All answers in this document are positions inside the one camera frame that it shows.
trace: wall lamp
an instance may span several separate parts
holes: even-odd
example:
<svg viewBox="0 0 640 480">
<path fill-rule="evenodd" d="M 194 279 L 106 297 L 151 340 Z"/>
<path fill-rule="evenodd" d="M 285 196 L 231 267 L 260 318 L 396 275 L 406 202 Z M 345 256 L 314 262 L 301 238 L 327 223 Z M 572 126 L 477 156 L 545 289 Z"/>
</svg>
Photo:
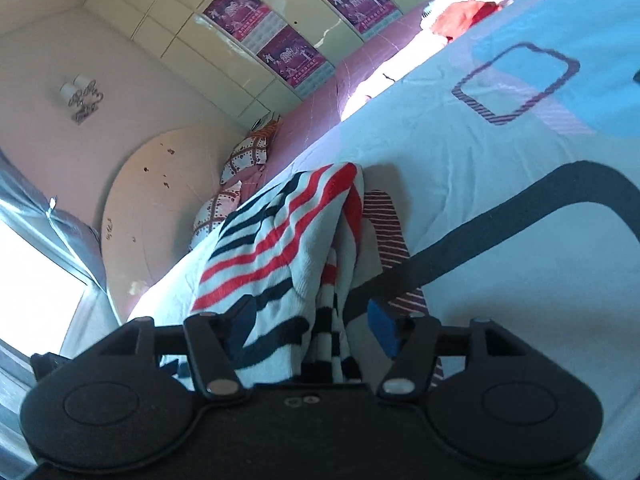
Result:
<svg viewBox="0 0 640 480">
<path fill-rule="evenodd" d="M 82 74 L 76 76 L 73 83 L 64 83 L 60 89 L 60 95 L 70 108 L 77 109 L 76 113 L 71 116 L 76 124 L 82 124 L 88 116 L 98 109 L 98 103 L 104 99 L 104 94 L 98 92 L 95 87 L 95 79 L 90 79 Z"/>
</svg>

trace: wooden furniture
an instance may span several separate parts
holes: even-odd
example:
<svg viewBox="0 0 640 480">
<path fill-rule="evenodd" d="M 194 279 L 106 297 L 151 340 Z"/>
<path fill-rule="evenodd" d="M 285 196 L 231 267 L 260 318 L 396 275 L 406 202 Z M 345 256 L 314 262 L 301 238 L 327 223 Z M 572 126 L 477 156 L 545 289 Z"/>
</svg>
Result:
<svg viewBox="0 0 640 480">
<path fill-rule="evenodd" d="M 102 217 L 102 259 L 120 322 L 186 254 L 193 219 L 218 190 L 240 139 L 214 126 L 182 128 L 151 139 L 124 163 Z"/>
</svg>

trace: sunlight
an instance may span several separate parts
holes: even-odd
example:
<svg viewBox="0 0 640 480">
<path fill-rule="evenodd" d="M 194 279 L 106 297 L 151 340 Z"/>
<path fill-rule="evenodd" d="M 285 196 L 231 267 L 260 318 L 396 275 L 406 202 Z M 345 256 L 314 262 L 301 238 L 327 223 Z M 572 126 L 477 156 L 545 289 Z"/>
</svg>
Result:
<svg viewBox="0 0 640 480">
<path fill-rule="evenodd" d="M 0 222 L 0 339 L 27 356 L 59 353 L 86 284 Z"/>
</svg>

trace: pillow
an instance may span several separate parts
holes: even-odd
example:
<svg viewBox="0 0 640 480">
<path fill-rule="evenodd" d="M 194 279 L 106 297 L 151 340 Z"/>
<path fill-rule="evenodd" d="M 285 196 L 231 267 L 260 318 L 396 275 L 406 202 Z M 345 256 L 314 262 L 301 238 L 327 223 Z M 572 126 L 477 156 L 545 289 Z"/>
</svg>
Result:
<svg viewBox="0 0 640 480">
<path fill-rule="evenodd" d="M 247 136 L 232 151 L 222 169 L 220 186 L 231 186 L 242 178 L 248 178 L 256 169 L 267 163 L 267 148 L 276 133 L 278 121 L 271 121 L 264 128 Z"/>
<path fill-rule="evenodd" d="M 234 186 L 223 189 L 204 203 L 193 221 L 193 238 L 191 238 L 189 251 L 192 251 L 213 229 L 222 224 L 230 213 L 238 208 L 241 189 L 242 182 L 237 182 Z"/>
</svg>

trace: gray curtain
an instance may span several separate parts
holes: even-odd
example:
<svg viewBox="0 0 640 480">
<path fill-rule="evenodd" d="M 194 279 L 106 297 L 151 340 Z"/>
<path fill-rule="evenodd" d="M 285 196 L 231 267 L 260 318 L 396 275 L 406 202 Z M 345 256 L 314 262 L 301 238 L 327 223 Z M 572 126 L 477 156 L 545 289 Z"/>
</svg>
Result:
<svg viewBox="0 0 640 480">
<path fill-rule="evenodd" d="M 46 198 L 0 151 L 0 214 L 50 246 L 106 291 L 106 273 L 100 255 L 100 238 L 75 216 L 51 208 Z"/>
<path fill-rule="evenodd" d="M 61 354 L 73 358 L 118 326 L 106 294 L 100 238 L 59 210 L 0 151 L 0 221 L 63 267 L 87 278 Z M 19 411 L 35 384 L 28 358 L 0 340 L 0 477 L 17 478 L 33 465 L 20 434 Z"/>
</svg>

